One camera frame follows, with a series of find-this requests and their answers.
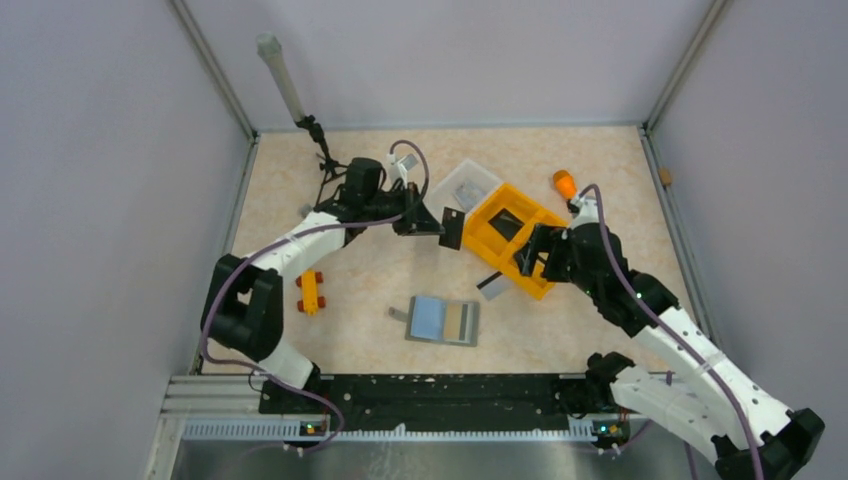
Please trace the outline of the black card from holder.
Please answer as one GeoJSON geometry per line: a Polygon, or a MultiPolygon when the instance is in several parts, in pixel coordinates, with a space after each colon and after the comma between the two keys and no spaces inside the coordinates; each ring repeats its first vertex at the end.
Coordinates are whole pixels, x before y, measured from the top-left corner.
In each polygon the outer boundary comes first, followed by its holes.
{"type": "Polygon", "coordinates": [[[444,207],[442,212],[442,233],[439,236],[440,247],[459,251],[462,245],[466,214],[451,207],[444,207]]]}

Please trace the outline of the orange card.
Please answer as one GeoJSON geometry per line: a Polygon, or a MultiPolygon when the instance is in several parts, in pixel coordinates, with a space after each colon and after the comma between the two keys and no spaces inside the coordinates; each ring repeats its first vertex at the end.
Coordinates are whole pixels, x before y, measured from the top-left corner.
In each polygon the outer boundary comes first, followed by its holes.
{"type": "Polygon", "coordinates": [[[449,341],[461,341],[464,334],[464,305],[449,303],[445,307],[443,338],[449,341]]]}

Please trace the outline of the grey leather card holder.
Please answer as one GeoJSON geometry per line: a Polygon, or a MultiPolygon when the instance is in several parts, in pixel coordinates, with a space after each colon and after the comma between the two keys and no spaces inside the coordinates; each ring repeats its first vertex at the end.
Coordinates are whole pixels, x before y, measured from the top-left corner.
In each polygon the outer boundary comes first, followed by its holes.
{"type": "Polygon", "coordinates": [[[406,311],[390,306],[387,315],[405,324],[408,341],[460,347],[476,347],[479,337],[481,306],[477,301],[448,300],[432,296],[413,296],[406,311]],[[464,305],[464,334],[461,341],[443,338],[445,307],[449,303],[464,305]]]}

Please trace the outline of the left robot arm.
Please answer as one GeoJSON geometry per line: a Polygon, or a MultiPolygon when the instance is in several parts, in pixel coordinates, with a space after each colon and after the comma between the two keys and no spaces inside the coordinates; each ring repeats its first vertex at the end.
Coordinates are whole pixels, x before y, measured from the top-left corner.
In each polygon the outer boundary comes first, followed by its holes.
{"type": "Polygon", "coordinates": [[[398,236],[442,234],[423,203],[425,187],[408,178],[410,169],[425,163],[414,154],[390,153],[385,163],[355,158],[337,193],[290,232],[245,257],[221,257],[201,320],[206,339],[284,383],[283,401],[295,412],[314,410],[321,388],[311,379],[318,368],[284,337],[285,286],[372,227],[389,225],[398,236]]]}

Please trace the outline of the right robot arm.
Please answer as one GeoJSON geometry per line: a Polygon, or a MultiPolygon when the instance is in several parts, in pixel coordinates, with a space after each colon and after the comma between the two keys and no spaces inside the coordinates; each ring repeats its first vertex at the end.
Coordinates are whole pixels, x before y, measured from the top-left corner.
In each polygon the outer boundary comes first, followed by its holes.
{"type": "Polygon", "coordinates": [[[624,355],[587,362],[589,404],[634,410],[693,447],[723,479],[790,479],[825,429],[811,409],[793,410],[759,387],[704,335],[654,276],[629,268],[618,237],[596,222],[538,223],[514,256],[521,273],[586,293],[599,314],[661,357],[682,379],[669,385],[624,355]]]}

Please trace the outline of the black card in yellow bin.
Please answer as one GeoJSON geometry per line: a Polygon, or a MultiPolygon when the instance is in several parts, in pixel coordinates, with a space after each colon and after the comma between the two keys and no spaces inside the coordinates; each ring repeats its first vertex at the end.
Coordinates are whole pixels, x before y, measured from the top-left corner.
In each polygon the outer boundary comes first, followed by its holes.
{"type": "Polygon", "coordinates": [[[489,220],[489,224],[507,242],[513,241],[525,226],[525,223],[521,219],[506,208],[498,211],[489,220]]]}

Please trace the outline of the grey card on table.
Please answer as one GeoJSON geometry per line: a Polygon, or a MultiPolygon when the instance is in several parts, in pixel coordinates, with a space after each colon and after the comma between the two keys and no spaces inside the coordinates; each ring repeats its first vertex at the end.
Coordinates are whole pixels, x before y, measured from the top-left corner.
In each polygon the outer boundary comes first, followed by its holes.
{"type": "Polygon", "coordinates": [[[512,286],[512,281],[500,271],[491,274],[476,284],[477,290],[487,301],[497,298],[499,295],[510,290],[512,286]]]}

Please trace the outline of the white plastic bin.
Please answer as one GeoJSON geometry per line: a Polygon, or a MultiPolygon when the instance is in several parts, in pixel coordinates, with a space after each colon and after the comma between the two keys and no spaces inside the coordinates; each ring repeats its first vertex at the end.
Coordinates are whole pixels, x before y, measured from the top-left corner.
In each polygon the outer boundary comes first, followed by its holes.
{"type": "Polygon", "coordinates": [[[425,205],[433,214],[441,215],[448,207],[470,215],[502,184],[495,173],[466,159],[428,191],[425,205]]]}

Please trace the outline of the yellow plastic bin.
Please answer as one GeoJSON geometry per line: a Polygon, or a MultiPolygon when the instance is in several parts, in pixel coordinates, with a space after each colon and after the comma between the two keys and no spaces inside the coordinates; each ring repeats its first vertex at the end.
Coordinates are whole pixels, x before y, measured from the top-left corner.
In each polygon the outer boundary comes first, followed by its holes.
{"type": "Polygon", "coordinates": [[[515,260],[515,254],[528,242],[539,223],[564,227],[568,221],[515,186],[504,183],[467,217],[462,246],[530,297],[541,300],[553,284],[543,279],[538,269],[530,276],[523,276],[515,260]]]}

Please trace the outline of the yellow toy brick car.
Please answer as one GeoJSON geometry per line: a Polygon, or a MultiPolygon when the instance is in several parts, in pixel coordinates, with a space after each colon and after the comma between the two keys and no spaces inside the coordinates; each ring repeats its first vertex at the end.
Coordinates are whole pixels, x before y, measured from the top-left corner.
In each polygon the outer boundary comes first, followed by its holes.
{"type": "Polygon", "coordinates": [[[305,270],[296,278],[295,284],[300,290],[300,299],[297,302],[299,312],[312,316],[326,307],[326,298],[319,291],[323,282],[323,274],[311,269],[305,270]]]}

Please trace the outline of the black mini tripod with tube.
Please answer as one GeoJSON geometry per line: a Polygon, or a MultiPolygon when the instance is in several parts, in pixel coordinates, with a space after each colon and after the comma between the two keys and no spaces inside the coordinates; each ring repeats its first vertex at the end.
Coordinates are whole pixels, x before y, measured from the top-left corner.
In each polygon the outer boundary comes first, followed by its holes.
{"type": "Polygon", "coordinates": [[[294,125],[306,131],[320,150],[318,154],[320,160],[319,169],[323,172],[323,179],[315,200],[316,204],[320,204],[323,200],[326,186],[342,178],[347,167],[333,158],[323,127],[317,121],[316,117],[306,114],[294,81],[286,66],[282,45],[278,38],[270,32],[260,33],[256,37],[256,46],[257,54],[273,77],[294,125]]]}

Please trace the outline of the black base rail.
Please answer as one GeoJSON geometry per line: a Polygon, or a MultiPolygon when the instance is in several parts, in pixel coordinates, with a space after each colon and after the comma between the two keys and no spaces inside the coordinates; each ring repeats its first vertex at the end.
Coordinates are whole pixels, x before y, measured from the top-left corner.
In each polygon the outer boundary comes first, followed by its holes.
{"type": "Polygon", "coordinates": [[[586,426],[591,437],[635,433],[632,414],[600,387],[572,374],[338,374],[310,387],[312,398],[269,380],[260,413],[315,416],[345,433],[404,426],[411,432],[524,432],[586,426]]]}

